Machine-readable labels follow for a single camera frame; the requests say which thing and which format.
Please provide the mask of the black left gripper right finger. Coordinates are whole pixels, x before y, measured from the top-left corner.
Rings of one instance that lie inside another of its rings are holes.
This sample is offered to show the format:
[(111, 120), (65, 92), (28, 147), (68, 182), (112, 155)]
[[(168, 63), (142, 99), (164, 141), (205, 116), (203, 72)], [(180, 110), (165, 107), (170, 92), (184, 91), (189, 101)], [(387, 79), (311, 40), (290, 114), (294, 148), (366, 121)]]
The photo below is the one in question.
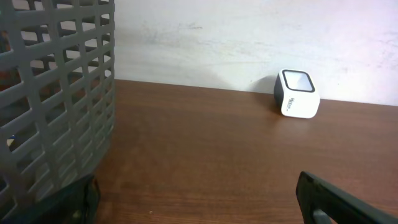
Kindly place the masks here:
[(309, 172), (300, 173), (295, 193), (305, 224), (397, 223), (397, 217), (370, 206)]

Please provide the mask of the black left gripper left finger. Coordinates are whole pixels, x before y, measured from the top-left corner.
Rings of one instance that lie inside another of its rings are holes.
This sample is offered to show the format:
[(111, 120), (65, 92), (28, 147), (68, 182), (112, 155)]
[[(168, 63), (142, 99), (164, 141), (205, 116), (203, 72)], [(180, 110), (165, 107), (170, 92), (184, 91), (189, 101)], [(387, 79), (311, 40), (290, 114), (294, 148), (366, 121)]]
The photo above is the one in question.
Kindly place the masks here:
[(86, 175), (53, 195), (1, 221), (6, 224), (92, 224), (101, 192), (93, 174)]

